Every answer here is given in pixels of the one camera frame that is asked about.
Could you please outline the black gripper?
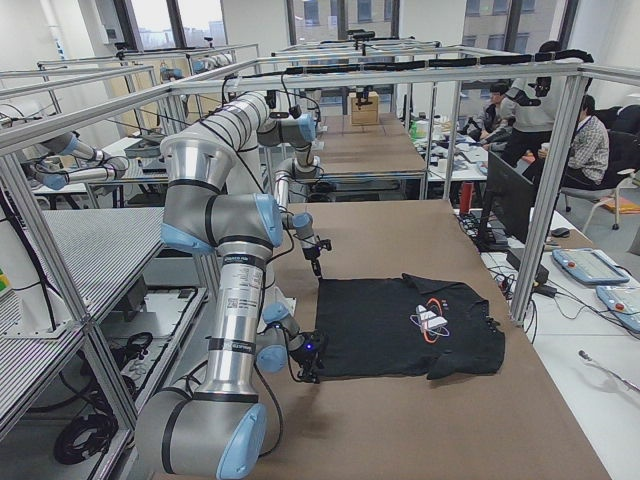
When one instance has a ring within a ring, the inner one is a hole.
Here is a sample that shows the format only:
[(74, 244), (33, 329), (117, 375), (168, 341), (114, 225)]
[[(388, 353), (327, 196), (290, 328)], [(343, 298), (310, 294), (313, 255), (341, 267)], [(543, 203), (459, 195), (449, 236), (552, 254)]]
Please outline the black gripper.
[(323, 357), (329, 343), (329, 336), (319, 330), (301, 332), (295, 338), (295, 346), (289, 351), (300, 370), (295, 375), (296, 382), (319, 384), (318, 370), (324, 369)]
[(330, 239), (321, 239), (319, 236), (308, 236), (300, 238), (299, 243), (301, 245), (304, 258), (311, 261), (311, 266), (314, 275), (318, 279), (323, 278), (322, 268), (319, 261), (319, 256), (322, 250), (331, 251), (332, 244)]

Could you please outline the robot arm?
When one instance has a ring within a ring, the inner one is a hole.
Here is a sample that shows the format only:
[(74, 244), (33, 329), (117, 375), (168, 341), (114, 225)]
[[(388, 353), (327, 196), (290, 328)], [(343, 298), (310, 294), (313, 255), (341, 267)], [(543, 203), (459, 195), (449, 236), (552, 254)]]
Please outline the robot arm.
[(302, 331), (285, 305), (264, 302), (267, 266), (285, 223), (273, 196), (223, 192), (235, 146), (181, 133), (161, 149), (171, 167), (164, 243), (218, 254), (222, 266), (205, 364), (146, 403), (136, 447), (159, 472), (241, 479), (256, 464), (267, 427), (253, 375), (295, 361), (299, 380), (314, 383), (327, 338)]
[(329, 239), (321, 239), (314, 231), (310, 213), (293, 214), (289, 211), (290, 183), (316, 180), (323, 172), (320, 158), (312, 153), (316, 139), (316, 121), (310, 114), (293, 117), (289, 113), (271, 112), (257, 127), (257, 143), (264, 147), (289, 145), (293, 149), (273, 174), (273, 194), (281, 213), (283, 227), (291, 233), (302, 249), (304, 258), (310, 262), (314, 275), (322, 278), (320, 255), (332, 249)]

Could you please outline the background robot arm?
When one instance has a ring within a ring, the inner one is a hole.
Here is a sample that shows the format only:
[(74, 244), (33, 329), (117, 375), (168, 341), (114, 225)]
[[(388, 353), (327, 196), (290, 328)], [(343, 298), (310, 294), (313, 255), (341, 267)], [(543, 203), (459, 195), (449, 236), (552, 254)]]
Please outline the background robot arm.
[(28, 180), (35, 180), (52, 190), (61, 190), (69, 184), (89, 181), (121, 179), (129, 169), (126, 156), (112, 156), (81, 141), (73, 132), (67, 132), (40, 144), (58, 156), (72, 156), (78, 163), (75, 169), (51, 169), (44, 165), (46, 156), (21, 163)]

